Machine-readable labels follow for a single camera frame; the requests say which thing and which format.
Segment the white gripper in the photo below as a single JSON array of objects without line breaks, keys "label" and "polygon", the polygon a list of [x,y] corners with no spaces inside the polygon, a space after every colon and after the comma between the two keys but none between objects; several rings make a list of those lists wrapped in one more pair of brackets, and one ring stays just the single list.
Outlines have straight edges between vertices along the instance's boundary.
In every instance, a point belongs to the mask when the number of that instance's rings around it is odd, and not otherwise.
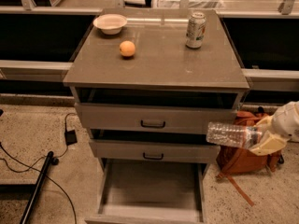
[{"label": "white gripper", "polygon": [[255,131],[263,134],[260,142],[249,149],[257,156],[280,151],[289,139],[299,141],[299,102],[289,102],[281,106],[273,116],[262,118],[255,124]]}]

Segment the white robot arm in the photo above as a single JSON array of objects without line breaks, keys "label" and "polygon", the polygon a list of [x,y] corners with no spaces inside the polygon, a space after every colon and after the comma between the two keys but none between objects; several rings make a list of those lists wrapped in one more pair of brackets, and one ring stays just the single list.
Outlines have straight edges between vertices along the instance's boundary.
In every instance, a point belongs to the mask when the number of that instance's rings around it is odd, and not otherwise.
[{"label": "white robot arm", "polygon": [[260,120],[257,127],[263,132],[259,142],[249,149],[257,156],[273,154],[289,141],[299,142],[299,102],[281,106],[272,116]]}]

